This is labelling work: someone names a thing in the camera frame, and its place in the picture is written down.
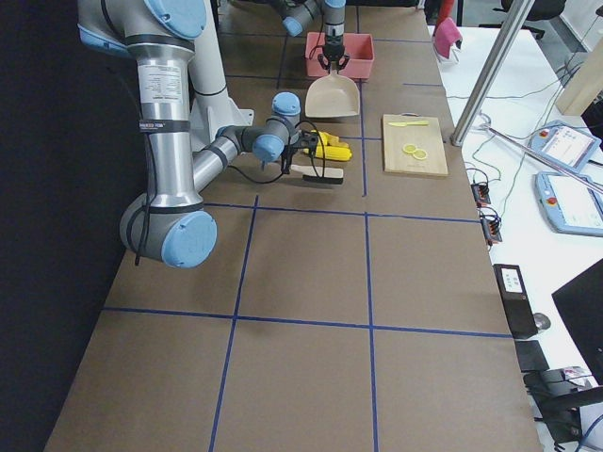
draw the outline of wooden cutting board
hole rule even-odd
[[[398,127],[389,122],[428,121],[429,125]],[[417,160],[402,149],[407,144],[427,152],[425,160]],[[444,143],[437,118],[425,116],[383,115],[383,158],[385,172],[426,176],[448,176]]]

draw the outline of white sticker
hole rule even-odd
[[[182,74],[176,66],[139,66],[140,101],[143,104],[181,104]]]
[[[500,272],[502,273],[502,281],[505,284],[505,290],[507,292],[515,292],[516,294],[521,294],[523,292],[517,270],[514,268],[502,268]]]

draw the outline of black chair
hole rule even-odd
[[[502,8],[494,8],[494,11],[509,12],[513,0],[500,0]],[[527,21],[548,21],[559,17],[565,9],[565,0],[536,0],[528,14]],[[480,24],[484,28],[500,28],[502,24]],[[545,35],[545,30],[533,26],[522,26],[523,29],[531,31],[537,40]]]

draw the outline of beige dustpan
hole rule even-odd
[[[339,118],[358,114],[360,92],[350,78],[331,72],[310,85],[305,98],[305,116]]]

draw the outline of white table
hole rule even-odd
[[[455,122],[461,116],[466,99],[454,99],[450,96],[469,96],[498,30],[462,28],[461,33],[463,45],[458,54],[460,61],[456,64],[439,64]],[[555,72],[531,33],[521,31],[488,96],[521,96],[540,90],[556,79]],[[545,122],[546,106],[559,86],[559,83],[553,83],[542,92],[521,99],[487,99],[481,110],[492,118],[492,125],[498,131],[525,137]],[[584,125],[580,117],[564,117],[553,106],[547,121],[557,119],[575,126]],[[490,179],[495,179],[497,172],[494,169],[472,158],[472,154],[489,137],[484,132],[472,129],[464,140],[463,156],[466,162],[474,163],[485,170]],[[521,160],[521,151],[494,138],[483,146],[477,157],[500,169],[500,181],[490,184],[490,197],[492,206],[503,214],[504,198],[511,189]],[[601,152],[595,154],[595,159],[601,159]],[[570,365],[586,368],[586,363],[562,323],[551,294],[603,258],[603,238],[557,234],[551,230],[539,210],[533,188],[533,176],[541,170],[548,168],[526,157],[504,209],[501,229],[503,242],[491,249],[490,258],[493,264],[519,265],[532,311],[546,314],[550,318],[551,328],[532,338],[540,342],[550,368]],[[595,182],[603,183],[603,169],[587,165],[584,172],[591,175]],[[479,174],[476,175],[476,180],[482,180]],[[546,427],[540,425],[539,433],[544,449],[553,450]]]

